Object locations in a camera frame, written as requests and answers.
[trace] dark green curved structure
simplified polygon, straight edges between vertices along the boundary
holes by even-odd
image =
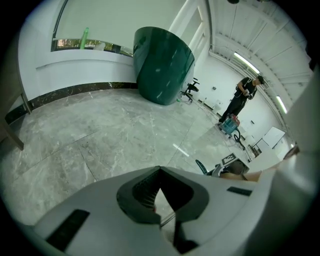
[[[194,62],[190,48],[169,31],[147,26],[134,34],[136,82],[140,94],[151,102],[175,102]]]

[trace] white curved wall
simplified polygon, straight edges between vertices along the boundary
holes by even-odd
[[[26,18],[21,28],[18,62],[22,84],[28,100],[61,88],[85,83],[135,83],[136,77],[131,57],[95,50],[74,49],[51,52],[52,35],[63,3],[64,0],[42,2]],[[206,11],[204,8],[205,0],[186,1],[173,21],[177,30],[183,32],[186,29],[192,12],[196,10],[197,6]],[[203,23],[205,23],[204,28],[208,31],[207,15]],[[208,52],[210,34],[207,32],[206,35],[207,38],[201,42],[201,47],[194,49],[196,56]],[[199,33],[196,33],[192,41],[197,41],[200,36]],[[202,63],[203,61],[199,61],[195,68],[199,69]],[[22,101],[18,100],[12,108],[21,103]]]
[[[139,28],[151,26],[168,30],[185,1],[69,0],[56,38],[79,39],[88,27],[89,39],[132,49]]]

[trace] fluorescent light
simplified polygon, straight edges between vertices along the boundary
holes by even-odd
[[[287,109],[286,109],[286,107],[285,107],[285,104],[282,102],[280,96],[277,96],[276,99],[278,100],[278,102],[280,103],[280,105],[281,105],[284,113],[286,114],[286,113],[287,113]]]
[[[244,57],[240,56],[238,53],[235,52],[234,56],[242,60],[245,64],[247,64],[250,68],[252,68],[253,71],[256,72],[257,74],[260,73],[260,71],[254,67],[254,65],[252,65],[249,61],[247,61]]]

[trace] white wall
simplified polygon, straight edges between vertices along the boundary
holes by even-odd
[[[135,32],[151,26],[168,30],[186,0],[69,0],[57,39],[88,39],[133,49]]]
[[[188,25],[186,26],[181,39],[187,44],[189,45],[192,38],[194,37],[197,29],[199,28],[200,24],[201,24],[202,20],[201,20],[201,16],[200,16],[200,12],[199,9],[196,9],[191,20],[189,21]]]
[[[217,100],[222,102],[219,114],[227,109],[230,100],[234,97],[237,83],[244,77],[230,69],[226,64],[207,55],[200,69],[196,69],[195,76],[200,85],[199,98],[209,105],[214,105]],[[282,129],[272,109],[264,98],[257,92],[253,100],[248,100],[246,106],[239,114],[241,126],[252,135],[256,142],[274,126]]]
[[[64,0],[42,2],[26,18],[21,28],[18,62],[28,100],[61,88],[85,83],[135,83],[131,57],[94,50],[51,52],[52,35],[63,3]],[[198,7],[201,8],[201,17],[205,25],[197,30],[190,42],[197,57],[203,55],[204,49],[206,52],[209,49],[209,19],[205,0],[187,0],[172,22],[174,26],[170,26],[173,33],[178,32],[181,36]],[[206,34],[205,40],[200,40],[202,32]],[[14,107],[21,103],[18,99]]]

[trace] black chair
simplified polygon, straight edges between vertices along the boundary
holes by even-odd
[[[191,91],[194,92],[199,92],[199,89],[195,86],[195,84],[200,85],[200,83],[197,82],[198,79],[196,79],[195,77],[193,78],[193,84],[188,83],[188,88],[185,91],[181,91],[181,97],[183,95],[187,96],[189,98],[188,102],[190,102],[190,104],[192,103],[193,99],[191,98],[192,94]]]

